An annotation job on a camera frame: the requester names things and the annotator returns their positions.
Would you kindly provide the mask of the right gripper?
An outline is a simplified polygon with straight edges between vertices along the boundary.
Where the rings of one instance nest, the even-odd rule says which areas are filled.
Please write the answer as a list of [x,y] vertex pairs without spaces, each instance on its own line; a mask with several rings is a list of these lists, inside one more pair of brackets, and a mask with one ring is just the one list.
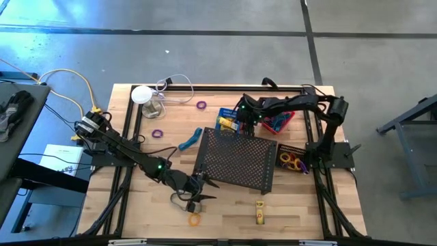
[[255,134],[255,121],[261,120],[263,116],[260,113],[260,108],[257,106],[257,101],[251,98],[248,94],[243,94],[237,103],[237,120],[242,121],[243,134],[248,134],[247,120],[251,121],[249,126],[249,135]]

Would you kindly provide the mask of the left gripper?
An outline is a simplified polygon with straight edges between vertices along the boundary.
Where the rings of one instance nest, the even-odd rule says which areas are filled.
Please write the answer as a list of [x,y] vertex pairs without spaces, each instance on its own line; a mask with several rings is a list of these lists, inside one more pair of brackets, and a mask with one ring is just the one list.
[[186,182],[184,185],[184,191],[191,194],[189,201],[199,203],[202,200],[215,199],[215,196],[203,195],[203,185],[208,184],[215,188],[220,188],[205,172],[196,173],[194,175],[186,175]]

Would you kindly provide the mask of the wide blue rubber band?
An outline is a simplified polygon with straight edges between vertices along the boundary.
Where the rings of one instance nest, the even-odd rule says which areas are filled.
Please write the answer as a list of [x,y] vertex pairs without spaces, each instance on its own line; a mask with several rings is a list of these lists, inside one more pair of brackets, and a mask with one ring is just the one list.
[[268,125],[274,132],[278,133],[291,116],[290,113],[282,113],[281,115],[271,118]]

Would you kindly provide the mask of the black perforated metal shelf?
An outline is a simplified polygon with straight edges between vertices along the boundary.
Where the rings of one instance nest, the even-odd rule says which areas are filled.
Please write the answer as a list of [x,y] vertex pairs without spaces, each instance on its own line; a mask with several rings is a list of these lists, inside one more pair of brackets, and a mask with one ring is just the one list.
[[277,146],[269,139],[206,127],[193,172],[264,195],[272,191]]

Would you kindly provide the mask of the blue carabiner strap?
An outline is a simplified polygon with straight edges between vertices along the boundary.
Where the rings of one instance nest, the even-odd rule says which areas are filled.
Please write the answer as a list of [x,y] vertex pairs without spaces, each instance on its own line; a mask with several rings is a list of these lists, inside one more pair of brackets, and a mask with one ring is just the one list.
[[199,140],[199,138],[201,137],[203,129],[202,128],[196,128],[195,132],[193,133],[193,135],[184,143],[181,143],[178,146],[178,149],[180,151],[184,151],[187,148],[191,147],[193,144],[197,143],[197,141]]

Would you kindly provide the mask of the small yellow crayon pack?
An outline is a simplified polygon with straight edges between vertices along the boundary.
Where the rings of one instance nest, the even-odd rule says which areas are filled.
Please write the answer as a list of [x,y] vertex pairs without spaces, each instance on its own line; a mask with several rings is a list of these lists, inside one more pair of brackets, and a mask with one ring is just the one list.
[[264,225],[265,224],[264,201],[257,200],[255,202],[255,212],[256,212],[256,224],[257,225]]

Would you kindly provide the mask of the red plastic basket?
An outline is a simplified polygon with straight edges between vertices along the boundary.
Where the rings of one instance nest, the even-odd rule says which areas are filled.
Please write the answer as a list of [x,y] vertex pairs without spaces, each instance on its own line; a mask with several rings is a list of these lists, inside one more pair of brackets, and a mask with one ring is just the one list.
[[279,133],[281,133],[282,131],[283,131],[283,129],[285,129],[285,127],[288,125],[288,123],[290,122],[290,120],[294,117],[294,115],[295,115],[295,113],[293,112],[293,111],[286,111],[286,112],[283,112],[283,113],[290,113],[292,116],[291,116],[291,118],[283,125],[283,128],[278,132],[278,133],[276,133],[276,132],[274,132],[270,127],[269,127],[269,125],[268,125],[268,123],[269,123],[269,121],[270,121],[270,119],[271,118],[273,118],[273,117],[275,117],[275,116],[272,116],[272,117],[266,117],[266,118],[264,118],[264,121],[262,122],[262,126],[264,127],[264,128],[266,128],[268,131],[270,131],[272,134],[274,134],[274,135],[278,135]]

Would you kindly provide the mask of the black mesh basket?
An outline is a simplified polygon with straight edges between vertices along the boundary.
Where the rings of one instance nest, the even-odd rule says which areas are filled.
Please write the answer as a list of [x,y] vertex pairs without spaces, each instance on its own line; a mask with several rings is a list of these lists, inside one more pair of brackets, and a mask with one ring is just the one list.
[[293,172],[299,172],[304,175],[309,174],[307,164],[305,163],[306,150],[288,146],[285,144],[279,144],[276,154],[277,167],[290,170]]

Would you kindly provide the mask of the white round disc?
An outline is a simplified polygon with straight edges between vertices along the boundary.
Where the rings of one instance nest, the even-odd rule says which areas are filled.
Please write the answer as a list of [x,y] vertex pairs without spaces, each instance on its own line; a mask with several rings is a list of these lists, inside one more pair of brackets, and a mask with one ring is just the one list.
[[143,105],[145,103],[148,103],[152,97],[153,92],[152,89],[148,86],[141,85],[137,86],[130,95],[132,101],[138,105]]

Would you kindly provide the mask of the white booklet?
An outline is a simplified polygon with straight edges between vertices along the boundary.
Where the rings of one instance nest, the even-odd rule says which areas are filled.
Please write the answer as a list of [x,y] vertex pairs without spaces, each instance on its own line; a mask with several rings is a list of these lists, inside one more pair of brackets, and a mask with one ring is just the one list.
[[83,147],[48,144],[39,165],[75,176]]

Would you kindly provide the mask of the grey side table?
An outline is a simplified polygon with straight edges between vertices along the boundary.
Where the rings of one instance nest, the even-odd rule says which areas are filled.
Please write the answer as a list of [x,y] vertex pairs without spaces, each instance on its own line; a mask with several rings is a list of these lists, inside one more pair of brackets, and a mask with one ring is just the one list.
[[41,85],[0,83],[0,104],[7,103],[11,96],[21,91],[29,94],[30,106],[25,110],[23,120],[12,132],[12,136],[7,141],[0,142],[0,228],[14,203],[18,190],[25,187],[25,181],[79,193],[85,193],[88,187],[86,180],[18,157],[44,107],[50,89]]

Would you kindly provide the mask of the grey work gloves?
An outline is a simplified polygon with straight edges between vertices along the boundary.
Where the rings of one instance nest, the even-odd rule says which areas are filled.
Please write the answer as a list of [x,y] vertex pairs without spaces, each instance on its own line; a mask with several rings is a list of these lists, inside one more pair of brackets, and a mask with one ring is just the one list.
[[0,142],[10,138],[33,101],[28,91],[21,90],[13,94],[6,104],[0,105]]

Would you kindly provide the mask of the silver metal bracket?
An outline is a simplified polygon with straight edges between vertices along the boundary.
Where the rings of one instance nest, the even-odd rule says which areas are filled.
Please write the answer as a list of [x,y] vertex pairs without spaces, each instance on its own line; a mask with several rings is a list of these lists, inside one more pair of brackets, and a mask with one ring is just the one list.
[[110,240],[107,246],[146,246],[147,240],[144,238],[130,238]]
[[299,246],[338,246],[336,241],[301,240]]

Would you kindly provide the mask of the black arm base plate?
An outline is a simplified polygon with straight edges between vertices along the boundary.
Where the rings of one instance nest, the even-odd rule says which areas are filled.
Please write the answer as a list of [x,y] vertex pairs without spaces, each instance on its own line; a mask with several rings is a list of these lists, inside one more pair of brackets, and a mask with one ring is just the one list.
[[127,157],[114,156],[108,152],[92,152],[91,164],[96,167],[134,167],[136,163]]
[[307,143],[304,160],[307,167],[310,168],[354,168],[353,154],[361,145],[352,147],[348,142],[335,142],[328,154],[318,150],[318,143]]

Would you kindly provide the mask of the blue-grey metal table frame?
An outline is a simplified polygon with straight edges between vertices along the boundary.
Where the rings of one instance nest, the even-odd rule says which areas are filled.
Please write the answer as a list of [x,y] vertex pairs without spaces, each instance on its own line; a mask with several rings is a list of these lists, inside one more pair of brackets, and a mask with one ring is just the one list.
[[415,184],[413,190],[401,192],[400,198],[437,195],[437,181],[432,182],[427,171],[428,167],[437,171],[437,94],[420,100],[376,132],[383,135],[391,130],[397,133]]

